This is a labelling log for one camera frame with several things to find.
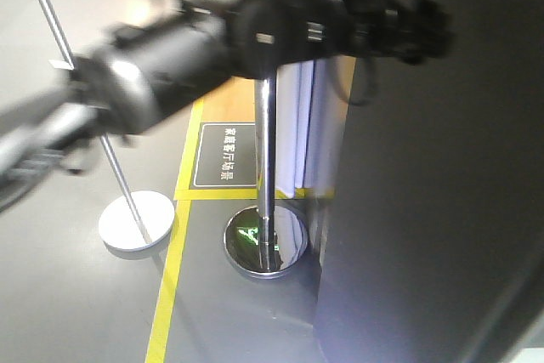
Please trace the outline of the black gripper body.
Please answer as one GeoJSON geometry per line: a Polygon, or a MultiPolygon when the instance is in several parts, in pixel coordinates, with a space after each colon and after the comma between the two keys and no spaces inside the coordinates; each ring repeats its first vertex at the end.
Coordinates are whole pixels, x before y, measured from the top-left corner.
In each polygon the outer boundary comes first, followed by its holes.
{"type": "Polygon", "coordinates": [[[358,57],[394,57],[409,65],[442,58],[453,43],[450,16],[431,0],[343,0],[352,21],[350,50],[358,57]]]}

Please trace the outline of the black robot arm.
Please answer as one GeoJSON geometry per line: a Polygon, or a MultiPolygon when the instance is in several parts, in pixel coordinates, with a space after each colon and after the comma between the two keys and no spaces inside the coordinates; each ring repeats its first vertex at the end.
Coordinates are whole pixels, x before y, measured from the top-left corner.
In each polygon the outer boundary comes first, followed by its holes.
{"type": "Polygon", "coordinates": [[[80,144],[140,134],[232,77],[263,80],[283,65],[445,56],[450,18],[430,0],[180,0],[147,26],[122,26],[76,57],[66,83],[1,113],[1,207],[34,190],[80,144]]]}

